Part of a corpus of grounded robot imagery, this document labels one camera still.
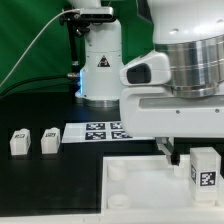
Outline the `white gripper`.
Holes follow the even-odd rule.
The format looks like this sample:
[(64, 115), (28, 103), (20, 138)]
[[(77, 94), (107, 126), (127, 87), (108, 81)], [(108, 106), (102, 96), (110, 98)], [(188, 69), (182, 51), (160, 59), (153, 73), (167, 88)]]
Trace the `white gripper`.
[(224, 138), (224, 83), (207, 97), (176, 97), (167, 86), (169, 59), (155, 50), (126, 64), (120, 80), (124, 130), (134, 137), (155, 137), (170, 165), (180, 164), (173, 137)]

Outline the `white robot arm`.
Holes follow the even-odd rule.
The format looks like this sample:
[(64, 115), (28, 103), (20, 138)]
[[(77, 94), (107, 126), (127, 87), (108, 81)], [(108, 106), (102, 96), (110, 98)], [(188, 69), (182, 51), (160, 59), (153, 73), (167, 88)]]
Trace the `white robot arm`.
[(68, 2), (88, 27), (79, 97), (118, 103), (123, 129), (167, 155), (173, 138), (224, 138), (224, 0), (136, 0), (153, 48), (128, 64), (113, 8)]

